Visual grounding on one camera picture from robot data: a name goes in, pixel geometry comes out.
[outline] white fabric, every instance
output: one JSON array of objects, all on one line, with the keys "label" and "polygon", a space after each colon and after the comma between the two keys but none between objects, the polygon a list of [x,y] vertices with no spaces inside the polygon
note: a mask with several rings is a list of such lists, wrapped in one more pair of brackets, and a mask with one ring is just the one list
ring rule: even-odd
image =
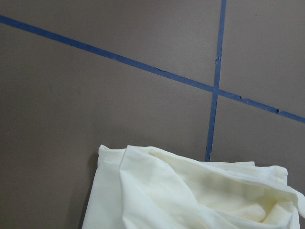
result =
[{"label": "white fabric", "polygon": [[298,212],[283,167],[102,145],[82,229],[299,229]]}]

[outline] gray surface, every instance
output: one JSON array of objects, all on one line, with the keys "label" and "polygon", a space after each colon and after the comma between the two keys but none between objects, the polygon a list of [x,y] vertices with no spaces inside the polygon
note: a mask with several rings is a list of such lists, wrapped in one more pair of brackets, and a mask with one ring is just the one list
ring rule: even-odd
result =
[{"label": "gray surface", "polygon": [[[220,2],[2,0],[0,14],[213,85]],[[221,89],[305,116],[304,9],[228,1]],[[210,93],[2,24],[0,42],[0,228],[81,226],[99,144],[204,160]],[[284,166],[305,193],[304,136],[220,97],[211,156]]]},{"label": "gray surface", "polygon": [[219,97],[211,158],[285,167],[288,185],[305,193],[304,137],[303,123]]},{"label": "gray surface", "polygon": [[2,0],[0,14],[213,85],[220,0]]},{"label": "gray surface", "polygon": [[81,225],[100,144],[203,160],[210,93],[2,24],[0,31],[0,228]]},{"label": "gray surface", "polygon": [[220,88],[305,116],[305,1],[227,3]]}]

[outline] blue tape line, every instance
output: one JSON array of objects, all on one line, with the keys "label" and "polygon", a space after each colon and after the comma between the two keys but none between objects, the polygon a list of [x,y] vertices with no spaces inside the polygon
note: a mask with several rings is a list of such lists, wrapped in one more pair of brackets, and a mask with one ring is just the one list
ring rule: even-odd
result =
[{"label": "blue tape line", "polygon": [[225,7],[226,0],[222,0],[221,9],[220,9],[220,19],[219,19],[219,30],[218,30],[218,41],[217,41],[217,58],[215,61],[215,75],[214,75],[214,89],[212,95],[212,104],[211,104],[211,112],[210,112],[210,123],[208,130],[208,139],[206,145],[205,152],[205,161],[210,161],[210,154],[212,152],[213,146],[213,138],[214,138],[214,127],[215,127],[215,119],[216,119],[216,111],[217,111],[217,100],[218,100],[218,89],[220,82],[220,70],[221,70],[221,56],[222,56],[222,47],[224,40],[224,19],[225,19]]},{"label": "blue tape line", "polygon": [[300,116],[297,116],[295,114],[292,114],[292,113],[289,113],[289,112],[286,112],[286,111],[280,111],[279,109],[277,109],[275,107],[268,106],[266,104],[262,104],[262,103],[259,103],[257,101],[251,100],[251,99],[244,99],[239,95],[236,95],[236,94],[233,94],[233,93],[230,93],[230,92],[226,92],[226,91],[223,91],[223,90],[217,90],[216,93],[218,93],[218,95],[220,95],[220,96],[236,100],[236,101],[241,102],[243,104],[254,106],[256,108],[259,108],[259,109],[262,109],[262,110],[265,110],[265,111],[269,111],[271,113],[274,113],[274,114],[277,114],[277,115],[280,115],[280,116],[283,116],[283,117],[286,117],[286,118],[290,118],[290,119],[296,120],[296,121],[301,122],[301,123],[305,123],[305,118],[304,117],[300,117]]},{"label": "blue tape line", "polygon": [[183,76],[176,75],[174,73],[163,71],[161,69],[155,68],[155,67],[150,66],[148,64],[144,64],[144,63],[132,60],[132,59],[124,57],[124,56],[120,56],[118,54],[115,54],[115,53],[112,53],[112,52],[94,47],[94,46],[89,45],[89,44],[85,44],[85,43],[73,40],[73,39],[68,38],[68,37],[64,37],[64,36],[55,34],[53,32],[47,31],[47,30],[40,29],[40,28],[32,26],[32,25],[25,24],[25,23],[20,22],[20,21],[16,21],[16,20],[11,19],[11,18],[7,18],[7,17],[4,17],[4,16],[0,15],[0,22],[3,23],[3,24],[9,25],[9,26],[27,31],[27,32],[37,34],[37,35],[45,37],[45,38],[49,38],[51,40],[54,40],[54,41],[57,41],[57,42],[60,42],[60,43],[64,43],[64,44],[73,46],[73,47],[78,48],[78,49],[85,50],[87,52],[94,53],[94,54],[99,55],[99,56],[103,56],[103,57],[106,57],[106,58],[109,58],[109,59],[112,59],[112,60],[116,60],[118,62],[127,64],[129,66],[133,66],[135,68],[139,68],[139,69],[142,69],[144,71],[147,71],[147,72],[150,72],[150,73],[153,73],[153,74],[156,74],[156,75],[160,75],[160,76],[163,76],[163,77],[171,79],[171,80],[175,80],[175,81],[178,81],[178,82],[181,82],[181,83],[184,83],[184,84],[187,84],[187,85],[190,85],[190,86],[193,86],[193,87],[205,90],[205,91],[209,91],[209,92],[213,91],[212,86],[206,85],[204,83],[200,83],[200,82],[197,82],[195,80],[191,80],[191,79],[185,78]]},{"label": "blue tape line", "polygon": [[[224,5],[225,3],[224,2],[226,3],[226,1],[223,0],[223,2],[222,2],[222,9],[221,9],[222,13],[221,13],[221,20],[220,20],[220,27],[219,27],[220,28],[219,34],[221,35],[221,37],[224,34],[224,13],[225,13],[225,12],[223,12],[223,11],[225,11],[225,5]],[[172,80],[175,80],[175,81],[178,81],[178,82],[181,82],[181,83],[184,83],[184,84],[187,84],[187,85],[190,85],[190,86],[202,89],[202,90],[205,90],[205,91],[213,92],[212,106],[211,106],[213,109],[211,108],[211,116],[214,117],[214,118],[216,117],[217,98],[218,98],[218,95],[220,95],[220,96],[223,96],[223,97],[226,97],[226,98],[229,98],[229,99],[239,101],[239,102],[247,104],[247,105],[251,105],[251,106],[254,106],[254,107],[269,111],[269,112],[272,112],[274,114],[278,114],[280,116],[283,116],[283,117],[286,117],[286,118],[289,118],[289,119],[296,120],[296,121],[301,122],[301,123],[305,123],[305,118],[304,117],[300,117],[300,116],[297,116],[295,114],[292,114],[292,113],[289,113],[289,112],[286,112],[286,111],[279,111],[279,109],[277,109],[277,108],[274,108],[274,107],[256,102],[254,100],[243,99],[239,95],[236,95],[236,94],[233,94],[233,93],[230,93],[230,92],[226,92],[226,91],[223,91],[223,90],[219,90],[219,89],[214,89],[213,87],[211,87],[209,85],[206,85],[204,83],[200,83],[200,82],[197,82],[197,81],[194,81],[194,80],[191,80],[191,79],[188,79],[188,78],[185,78],[185,77],[182,77],[182,76],[170,73],[170,72],[163,71],[161,69],[152,67],[150,65],[147,65],[147,64],[144,64],[144,63],[141,63],[141,62],[138,62],[138,61],[135,61],[135,60],[117,55],[117,54],[114,54],[112,52],[109,52],[109,51],[106,51],[106,50],[103,50],[103,49],[100,49],[100,48],[97,48],[97,47],[94,47],[94,46],[91,46],[91,45],[88,45],[88,44],[85,44],[85,43],[82,43],[82,42],[79,42],[79,41],[76,41],[76,40],[73,40],[73,39],[58,35],[58,34],[55,34],[55,33],[50,32],[50,31],[46,31],[46,30],[37,28],[35,26],[25,24],[25,23],[20,22],[20,21],[16,21],[16,20],[13,20],[13,19],[10,19],[10,18],[7,18],[7,17],[4,17],[4,16],[0,15],[0,22],[3,23],[3,24],[6,24],[6,25],[24,30],[24,31],[28,31],[28,32],[37,34],[37,35],[45,37],[45,38],[52,39],[54,41],[58,41],[58,42],[61,42],[61,43],[64,43],[64,44],[67,44],[67,45],[85,50],[85,51],[88,51],[88,52],[92,52],[92,53],[100,55],[100,56],[104,56],[104,57],[109,58],[109,59],[119,61],[121,63],[130,65],[130,66],[133,66],[133,67],[136,67],[136,68],[140,68],[142,70],[145,70],[145,71],[148,71],[148,72],[151,72],[151,73],[154,73],[154,74],[157,74],[157,75],[160,75],[160,76],[163,76],[163,77],[166,77],[166,78],[169,78],[169,79],[172,79]],[[220,39],[220,38],[218,38],[217,59],[216,59],[215,78],[214,78],[214,84],[216,84],[217,88],[219,88],[221,54],[222,54],[222,49],[221,49],[219,44],[222,44],[222,39]],[[209,136],[208,145],[211,146],[211,147],[209,148],[209,150],[210,150],[209,153],[212,151],[214,124],[215,124],[215,119],[214,118],[212,118],[212,119],[210,118],[210,126],[209,126],[209,133],[208,133],[208,136]]]}]

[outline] crumpled cloth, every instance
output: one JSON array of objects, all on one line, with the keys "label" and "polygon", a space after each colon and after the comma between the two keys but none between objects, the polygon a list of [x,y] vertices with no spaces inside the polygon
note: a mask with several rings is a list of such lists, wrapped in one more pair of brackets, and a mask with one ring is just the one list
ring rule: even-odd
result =
[{"label": "crumpled cloth", "polygon": [[82,229],[299,229],[298,213],[283,167],[102,145]]}]

